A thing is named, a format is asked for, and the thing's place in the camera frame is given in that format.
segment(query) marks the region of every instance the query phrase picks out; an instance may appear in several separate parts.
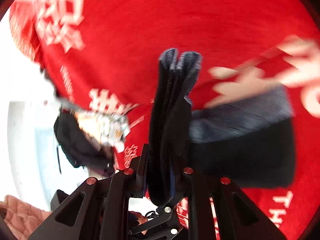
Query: white wall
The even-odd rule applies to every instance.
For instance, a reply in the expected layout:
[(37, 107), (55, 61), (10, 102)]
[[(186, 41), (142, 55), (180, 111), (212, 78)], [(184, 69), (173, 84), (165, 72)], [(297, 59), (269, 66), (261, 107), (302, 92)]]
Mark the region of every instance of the white wall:
[(34, 118), (33, 126), (36, 128), (52, 128), (59, 114), (60, 103), (57, 101), (48, 102), (32, 102), (32, 115)]
[(30, 102), (11, 102), (8, 111), (8, 152), (19, 198), (48, 209), (35, 151), (34, 120)]
[(11, 172), (8, 144), (7, 144), (7, 121), (8, 121), (9, 102), (1, 100), (0, 107), (0, 201), (5, 195), (18, 197), (13, 175)]
[[(7, 143), (7, 119), (10, 101), (53, 101), (53, 88), (44, 81), (39, 66), (22, 55), (12, 40), (9, 13), (0, 22), (0, 201), (5, 195), (20, 197), (11, 171)], [(19, 154), (31, 155), (27, 147)]]

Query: dark gray cloth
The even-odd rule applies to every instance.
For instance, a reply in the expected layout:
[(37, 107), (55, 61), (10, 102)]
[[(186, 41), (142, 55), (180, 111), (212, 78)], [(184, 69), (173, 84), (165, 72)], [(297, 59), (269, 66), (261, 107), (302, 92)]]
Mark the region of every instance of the dark gray cloth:
[(189, 136), (194, 143), (231, 139), (293, 116), (284, 86), (241, 101), (192, 112)]

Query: black metal mount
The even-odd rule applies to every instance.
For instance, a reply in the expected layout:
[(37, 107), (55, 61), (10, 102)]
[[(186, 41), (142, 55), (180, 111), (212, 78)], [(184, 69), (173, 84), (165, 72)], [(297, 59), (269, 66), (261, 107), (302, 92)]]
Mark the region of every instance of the black metal mount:
[(204, 177), (173, 165), (173, 195), (158, 217), (128, 227), (129, 198), (147, 190), (148, 145), (130, 167), (112, 178), (88, 178), (33, 232), (29, 240), (171, 240), (182, 225), (178, 203), (188, 198), (189, 240), (216, 240), (210, 204), (213, 198), (221, 240), (285, 240), (285, 236), (230, 179)]

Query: silver object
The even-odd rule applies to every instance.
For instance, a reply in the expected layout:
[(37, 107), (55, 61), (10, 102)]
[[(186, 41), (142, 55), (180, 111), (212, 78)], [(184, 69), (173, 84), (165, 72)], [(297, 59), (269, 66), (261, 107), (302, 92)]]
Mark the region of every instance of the silver object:
[(170, 212), (171, 212), (171, 208), (170, 208), (170, 207), (165, 207), (165, 208), (164, 208), (164, 212), (170, 213)]
[(171, 234), (176, 235), (178, 233), (178, 230), (173, 228), (173, 229), (171, 229), (170, 232), (171, 232)]

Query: pink quilted jacket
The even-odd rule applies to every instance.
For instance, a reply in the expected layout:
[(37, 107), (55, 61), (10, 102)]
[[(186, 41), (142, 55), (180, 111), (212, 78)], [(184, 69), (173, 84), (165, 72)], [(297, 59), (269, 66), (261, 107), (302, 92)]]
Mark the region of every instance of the pink quilted jacket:
[(50, 214), (11, 195), (0, 201), (0, 215), (18, 240), (28, 239)]

